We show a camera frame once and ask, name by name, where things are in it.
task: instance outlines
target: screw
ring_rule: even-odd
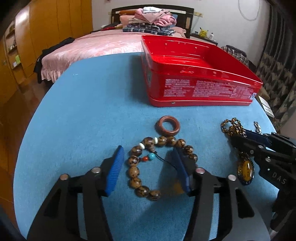
[[[237,177],[233,174],[228,175],[228,179],[231,181],[235,181],[237,179]]]
[[[64,181],[64,180],[67,180],[69,178],[69,175],[68,174],[62,174],[59,176],[59,178]]]
[[[94,167],[92,170],[91,170],[92,173],[100,173],[101,172],[101,169],[99,167]]]
[[[195,171],[196,171],[198,174],[204,174],[204,173],[205,173],[205,170],[204,170],[203,168],[201,168],[201,167],[197,168]]]

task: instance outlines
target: yellow plush toy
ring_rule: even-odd
[[[200,28],[200,33],[199,36],[202,38],[205,38],[207,36],[208,30],[203,30],[202,28]]]

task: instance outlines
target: brown ring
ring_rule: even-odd
[[[163,127],[163,123],[164,122],[169,122],[173,125],[174,127],[174,130],[173,131],[169,131],[167,129],[165,129]],[[165,115],[163,117],[161,117],[159,119],[159,121],[156,123],[156,126],[157,126],[157,130],[165,137],[171,137],[171,136],[174,136],[176,134],[179,133],[180,131],[180,123],[179,121],[175,118],[175,117],[172,117],[170,115]]]

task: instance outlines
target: wooden floor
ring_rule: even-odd
[[[50,88],[48,84],[32,81],[19,86],[0,108],[0,205],[16,227],[12,185],[17,155],[27,126]]]

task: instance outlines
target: white towel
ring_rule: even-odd
[[[160,12],[162,9],[158,7],[143,7],[143,13],[156,13]]]

